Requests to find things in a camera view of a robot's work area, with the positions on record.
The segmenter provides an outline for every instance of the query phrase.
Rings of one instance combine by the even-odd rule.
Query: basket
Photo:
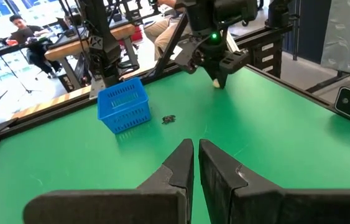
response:
[[[114,134],[149,121],[149,98],[140,78],[133,78],[100,91],[98,119]]]

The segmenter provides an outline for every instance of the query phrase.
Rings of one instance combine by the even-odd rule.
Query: desk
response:
[[[0,223],[22,223],[24,205],[51,190],[137,187],[185,138],[195,153],[210,139],[284,188],[350,188],[350,121],[285,85],[250,68],[225,90],[202,69],[176,73],[145,86],[152,120],[118,135],[88,96],[26,116],[0,132]],[[176,122],[161,124],[170,114]],[[207,224],[197,164],[192,219]]]
[[[112,35],[117,40],[124,40],[126,49],[129,54],[129,59],[131,61],[137,61],[135,54],[129,53],[131,50],[133,52],[133,46],[131,41],[131,35],[135,33],[135,27],[132,24],[124,25],[111,30]],[[88,50],[88,41],[82,41],[82,46],[85,50]],[[58,60],[62,65],[64,70],[67,73],[68,78],[74,84],[75,89],[81,88],[77,77],[74,74],[74,71],[71,65],[68,63],[66,57],[69,55],[75,55],[82,52],[81,41],[76,41],[69,43],[67,45],[58,47],[56,49],[48,50],[45,54],[45,58],[48,60]]]

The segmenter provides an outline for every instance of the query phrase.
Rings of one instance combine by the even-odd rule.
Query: table leg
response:
[[[139,62],[137,61],[137,55],[135,54],[135,51],[133,50],[131,37],[127,37],[124,39],[124,45],[125,45],[127,55],[129,57],[129,60],[131,61],[132,65],[139,65]]]
[[[58,59],[58,61],[62,64],[64,71],[66,72],[67,77],[70,80],[71,84],[74,86],[75,90],[80,89],[81,84],[79,83],[79,81],[74,73],[73,68],[68,63],[67,58],[63,57],[63,58]]]

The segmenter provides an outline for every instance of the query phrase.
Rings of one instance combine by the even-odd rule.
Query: floor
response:
[[[267,18],[267,5],[270,0],[265,0],[265,7],[263,11],[259,12],[259,16],[255,21],[252,21],[247,27],[243,27],[241,23],[235,24],[230,28],[232,34],[243,35],[252,30],[260,29],[264,25],[264,21]],[[154,51],[153,44],[146,38],[139,44],[138,54],[143,55],[143,58],[139,57],[140,63],[143,61],[153,61]],[[284,53],[282,59],[282,79],[302,89],[307,89],[316,85],[319,82],[332,78],[336,75],[334,70],[329,70],[320,67],[315,63],[303,60],[299,58],[297,61],[292,60],[290,54]],[[32,95],[25,93],[24,88],[21,86],[19,79],[13,78],[11,80],[11,89],[7,95],[0,102],[0,122],[10,118],[11,113],[18,111],[21,108],[34,105],[43,101],[47,101],[51,98],[55,98],[65,93],[65,90],[61,86],[61,83],[57,79],[49,80],[43,75],[38,81],[35,81],[33,77],[22,77],[24,85],[29,89],[43,90],[36,91]],[[324,90],[317,92],[316,94],[324,99],[334,102],[336,92],[341,84],[350,82],[350,78],[345,79],[341,83],[329,86]]]

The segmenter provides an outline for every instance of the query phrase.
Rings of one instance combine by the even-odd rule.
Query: wooden workbench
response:
[[[124,25],[118,28],[111,30],[111,34],[115,37],[116,40],[122,40],[130,37],[135,33],[135,27],[132,24]],[[82,42],[85,50],[88,49],[88,41],[84,40]],[[69,43],[67,45],[57,47],[52,50],[48,50],[45,53],[45,58],[48,60],[60,60],[63,57],[69,55],[75,55],[82,51],[81,42],[76,41]]]

